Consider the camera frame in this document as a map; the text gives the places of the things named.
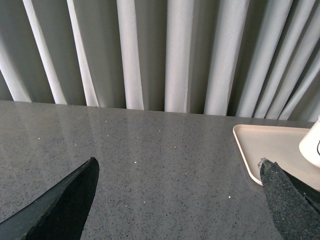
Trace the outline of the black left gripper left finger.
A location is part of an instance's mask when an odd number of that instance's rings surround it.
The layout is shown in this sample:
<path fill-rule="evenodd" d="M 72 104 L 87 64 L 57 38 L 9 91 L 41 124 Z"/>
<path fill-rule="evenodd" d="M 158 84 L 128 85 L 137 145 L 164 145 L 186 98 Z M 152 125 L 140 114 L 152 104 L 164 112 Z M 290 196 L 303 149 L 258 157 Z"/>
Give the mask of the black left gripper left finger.
<path fill-rule="evenodd" d="M 79 240 L 99 179 L 92 157 L 0 224 L 2 240 Z"/>

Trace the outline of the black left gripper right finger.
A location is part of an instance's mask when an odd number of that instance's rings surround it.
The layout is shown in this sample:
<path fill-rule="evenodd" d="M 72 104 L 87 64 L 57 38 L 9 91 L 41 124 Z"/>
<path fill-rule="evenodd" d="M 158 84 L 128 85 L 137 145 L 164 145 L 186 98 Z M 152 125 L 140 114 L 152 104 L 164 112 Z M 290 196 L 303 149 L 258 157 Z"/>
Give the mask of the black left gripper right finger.
<path fill-rule="evenodd" d="M 320 192 L 262 158 L 259 174 L 273 223 L 284 240 L 320 238 Z"/>

